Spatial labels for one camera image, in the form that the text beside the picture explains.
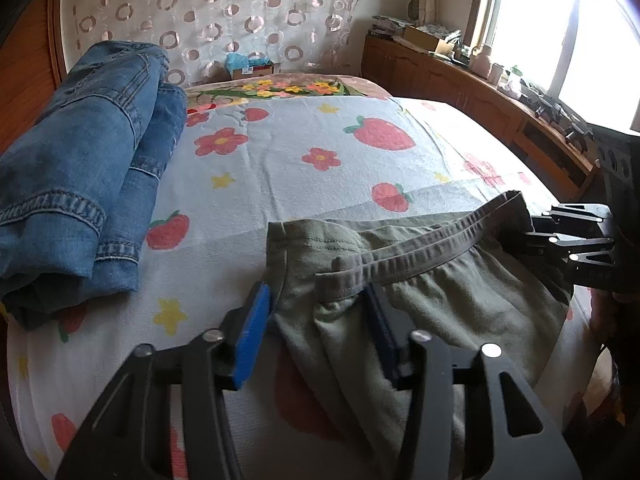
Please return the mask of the person's right hand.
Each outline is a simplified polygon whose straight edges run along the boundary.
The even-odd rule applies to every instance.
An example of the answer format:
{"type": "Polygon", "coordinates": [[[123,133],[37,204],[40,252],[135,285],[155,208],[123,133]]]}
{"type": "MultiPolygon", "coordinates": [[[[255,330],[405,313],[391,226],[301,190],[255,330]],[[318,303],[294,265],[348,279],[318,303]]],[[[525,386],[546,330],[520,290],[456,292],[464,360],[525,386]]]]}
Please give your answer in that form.
{"type": "Polygon", "coordinates": [[[591,329],[612,357],[623,356],[639,340],[639,294],[591,289],[591,329]]]}

